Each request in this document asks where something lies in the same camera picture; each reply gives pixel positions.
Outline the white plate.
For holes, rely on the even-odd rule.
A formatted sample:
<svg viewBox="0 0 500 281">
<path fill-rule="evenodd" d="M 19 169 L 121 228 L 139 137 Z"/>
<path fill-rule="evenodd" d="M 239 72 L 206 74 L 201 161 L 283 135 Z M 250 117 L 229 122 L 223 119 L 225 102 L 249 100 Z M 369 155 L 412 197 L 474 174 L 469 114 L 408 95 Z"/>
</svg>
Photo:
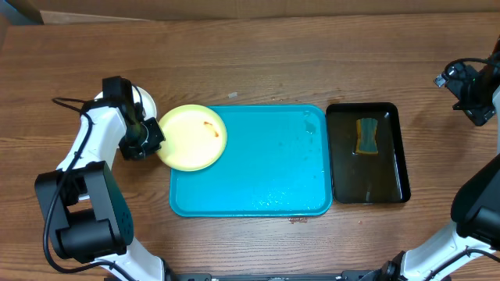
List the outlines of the white plate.
<svg viewBox="0 0 500 281">
<path fill-rule="evenodd" d="M 134 97 L 135 111 L 137 122 L 143 122 L 149 118 L 157 117 L 157 108 L 152 96 L 143 88 L 132 84 L 132 91 Z M 123 122 L 127 122 L 120 110 L 116 105 L 112 105 L 111 100 L 106 100 L 103 98 L 103 93 L 99 93 L 93 100 L 91 100 L 90 105 L 86 106 L 89 114 L 96 116 L 117 116 Z"/>
</svg>

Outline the yellow plate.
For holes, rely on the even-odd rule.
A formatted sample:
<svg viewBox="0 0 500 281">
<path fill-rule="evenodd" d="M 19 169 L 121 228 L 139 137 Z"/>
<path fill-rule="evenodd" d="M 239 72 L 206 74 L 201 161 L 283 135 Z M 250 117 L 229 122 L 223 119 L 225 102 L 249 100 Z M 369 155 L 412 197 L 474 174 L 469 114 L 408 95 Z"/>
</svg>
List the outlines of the yellow plate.
<svg viewBox="0 0 500 281">
<path fill-rule="evenodd" d="M 221 117 L 202 105 L 182 105 L 159 121 L 165 137 L 157 155 L 172 169 L 194 172 L 204 169 L 223 154 L 227 128 Z"/>
</svg>

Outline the green yellow sponge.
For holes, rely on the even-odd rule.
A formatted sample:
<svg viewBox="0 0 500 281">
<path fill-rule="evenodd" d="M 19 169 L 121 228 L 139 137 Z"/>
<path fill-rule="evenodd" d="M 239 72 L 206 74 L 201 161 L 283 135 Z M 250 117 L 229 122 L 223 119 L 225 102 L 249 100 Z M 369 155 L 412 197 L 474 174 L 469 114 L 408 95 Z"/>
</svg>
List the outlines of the green yellow sponge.
<svg viewBox="0 0 500 281">
<path fill-rule="evenodd" d="M 362 118 L 356 120 L 356 146 L 357 155 L 377 155 L 377 125 L 378 121 L 373 118 Z"/>
</svg>

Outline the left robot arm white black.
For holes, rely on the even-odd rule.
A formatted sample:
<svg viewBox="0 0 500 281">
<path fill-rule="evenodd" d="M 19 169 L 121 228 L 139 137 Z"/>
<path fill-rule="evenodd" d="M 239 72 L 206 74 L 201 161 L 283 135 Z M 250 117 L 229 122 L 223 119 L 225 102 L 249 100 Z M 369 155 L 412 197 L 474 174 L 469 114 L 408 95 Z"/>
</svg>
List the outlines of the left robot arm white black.
<svg viewBox="0 0 500 281">
<path fill-rule="evenodd" d="M 173 280 L 165 261 L 135 238 L 112 173 L 118 151 L 126 160 L 142 160 L 159 149 L 164 137 L 154 103 L 101 98 L 77 111 L 80 130 L 70 152 L 34 183 L 47 262 L 64 274 L 103 267 L 119 280 Z"/>
</svg>

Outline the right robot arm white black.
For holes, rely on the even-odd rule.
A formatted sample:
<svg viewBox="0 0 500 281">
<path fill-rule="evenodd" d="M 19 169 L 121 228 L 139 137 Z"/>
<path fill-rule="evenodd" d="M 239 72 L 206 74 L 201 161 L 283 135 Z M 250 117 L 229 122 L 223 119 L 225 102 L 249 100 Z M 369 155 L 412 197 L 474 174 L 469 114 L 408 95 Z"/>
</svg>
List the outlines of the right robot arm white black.
<svg viewBox="0 0 500 281">
<path fill-rule="evenodd" d="M 435 79 L 458 99 L 453 106 L 476 125 L 499 113 L 499 60 L 481 59 L 483 69 L 472 68 L 474 58 L 450 62 Z M 448 280 L 451 273 L 481 256 L 499 258 L 499 158 L 494 157 L 456 194 L 451 222 L 419 247 L 399 253 L 364 280 Z"/>
</svg>

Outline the black water tray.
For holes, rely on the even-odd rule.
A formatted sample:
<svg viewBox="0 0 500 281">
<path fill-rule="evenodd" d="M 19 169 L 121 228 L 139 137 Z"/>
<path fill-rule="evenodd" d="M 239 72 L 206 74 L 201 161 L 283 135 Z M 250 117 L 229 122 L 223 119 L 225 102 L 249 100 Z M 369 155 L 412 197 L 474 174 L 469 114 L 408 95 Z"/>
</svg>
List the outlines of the black water tray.
<svg viewBox="0 0 500 281">
<path fill-rule="evenodd" d="M 356 120 L 373 118 L 377 155 L 357 155 Z M 326 112 L 334 200 L 406 203 L 411 198 L 397 107 L 390 102 L 332 104 Z"/>
</svg>

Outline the teal plastic tray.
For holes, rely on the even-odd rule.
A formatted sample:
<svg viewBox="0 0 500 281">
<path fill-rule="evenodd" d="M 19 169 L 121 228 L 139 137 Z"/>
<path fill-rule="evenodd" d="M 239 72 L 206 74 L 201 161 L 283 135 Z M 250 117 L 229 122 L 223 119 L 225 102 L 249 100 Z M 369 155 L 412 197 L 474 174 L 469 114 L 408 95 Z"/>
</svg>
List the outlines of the teal plastic tray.
<svg viewBox="0 0 500 281">
<path fill-rule="evenodd" d="M 225 105 L 220 158 L 172 170 L 170 207 L 183 217 L 317 216 L 332 204 L 324 112 L 315 105 Z"/>
</svg>

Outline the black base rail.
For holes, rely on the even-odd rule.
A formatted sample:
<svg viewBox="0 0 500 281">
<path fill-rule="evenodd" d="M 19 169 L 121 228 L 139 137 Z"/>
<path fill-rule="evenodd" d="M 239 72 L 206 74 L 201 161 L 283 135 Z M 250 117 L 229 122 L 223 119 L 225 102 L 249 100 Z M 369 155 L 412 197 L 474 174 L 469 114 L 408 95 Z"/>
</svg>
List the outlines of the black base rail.
<svg viewBox="0 0 500 281">
<path fill-rule="evenodd" d="M 342 273 L 327 274 L 271 274 L 271 275 L 228 275 L 212 276 L 208 273 L 178 274 L 177 281 L 380 281 L 389 280 L 378 270 L 347 270 Z"/>
</svg>

